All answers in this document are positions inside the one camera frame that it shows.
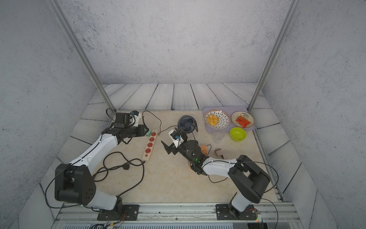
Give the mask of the pink plug adapter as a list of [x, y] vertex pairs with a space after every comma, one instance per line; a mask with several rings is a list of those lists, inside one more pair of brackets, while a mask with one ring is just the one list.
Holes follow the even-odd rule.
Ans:
[[214, 152], [215, 152], [215, 154], [216, 154], [217, 157], [224, 159], [224, 154], [223, 154], [223, 150], [222, 149], [217, 148], [217, 149], [215, 149]]

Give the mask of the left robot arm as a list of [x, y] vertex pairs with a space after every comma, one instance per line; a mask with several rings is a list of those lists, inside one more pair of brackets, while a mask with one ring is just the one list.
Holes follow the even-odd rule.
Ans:
[[101, 210], [114, 210], [118, 198], [97, 189], [92, 172], [107, 154], [125, 139], [145, 136], [149, 131], [140, 125], [138, 111], [116, 113], [115, 121], [102, 131], [96, 142], [69, 164], [55, 170], [54, 197], [57, 201], [80, 204]]

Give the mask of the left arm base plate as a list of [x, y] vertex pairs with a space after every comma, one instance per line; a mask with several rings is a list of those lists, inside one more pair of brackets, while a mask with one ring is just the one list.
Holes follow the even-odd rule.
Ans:
[[117, 205], [113, 210], [101, 210], [97, 216], [98, 221], [136, 221], [140, 205]]

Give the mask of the beige power strip red sockets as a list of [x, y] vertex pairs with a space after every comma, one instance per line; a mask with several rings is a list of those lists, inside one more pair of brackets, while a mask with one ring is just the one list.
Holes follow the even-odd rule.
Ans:
[[143, 152], [142, 161], [149, 161], [155, 146], [156, 139], [158, 137], [158, 129], [151, 129], [152, 133], [150, 136], [147, 136], [147, 144], [145, 146], [145, 150]]

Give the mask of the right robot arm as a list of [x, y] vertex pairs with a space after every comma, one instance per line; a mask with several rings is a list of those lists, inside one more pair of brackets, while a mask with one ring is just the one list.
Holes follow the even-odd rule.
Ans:
[[162, 142], [168, 154], [181, 154], [198, 175], [222, 176], [232, 180], [239, 192], [234, 195], [230, 206], [243, 212], [252, 203], [259, 203], [270, 182], [269, 175], [245, 155], [237, 159], [214, 159], [201, 152], [198, 142], [174, 140], [171, 145]]

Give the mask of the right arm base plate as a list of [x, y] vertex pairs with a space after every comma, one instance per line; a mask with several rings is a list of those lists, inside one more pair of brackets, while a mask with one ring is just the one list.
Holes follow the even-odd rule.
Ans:
[[243, 211], [235, 209], [230, 204], [216, 204], [215, 211], [217, 220], [258, 220], [257, 209], [252, 204]]

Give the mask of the orange desk fan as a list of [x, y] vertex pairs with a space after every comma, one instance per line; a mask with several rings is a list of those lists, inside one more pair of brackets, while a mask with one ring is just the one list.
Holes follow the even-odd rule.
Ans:
[[198, 175], [204, 174], [203, 165], [208, 159], [207, 146], [195, 145], [186, 153], [191, 169]]

